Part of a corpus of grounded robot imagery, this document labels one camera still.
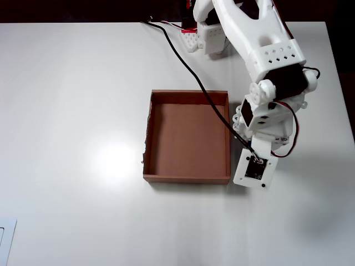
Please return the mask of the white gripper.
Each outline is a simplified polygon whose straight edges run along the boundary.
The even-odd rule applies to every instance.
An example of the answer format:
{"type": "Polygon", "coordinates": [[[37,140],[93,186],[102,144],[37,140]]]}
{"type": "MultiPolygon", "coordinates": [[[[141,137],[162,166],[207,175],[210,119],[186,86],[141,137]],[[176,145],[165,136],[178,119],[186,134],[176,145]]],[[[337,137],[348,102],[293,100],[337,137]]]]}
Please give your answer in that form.
{"type": "MultiPolygon", "coordinates": [[[[240,136],[245,136],[245,123],[241,110],[236,109],[232,117],[232,128],[240,136]]],[[[284,145],[288,145],[293,134],[293,121],[252,123],[248,127],[248,137],[251,138],[251,147],[257,154],[270,154],[284,145]]]]}

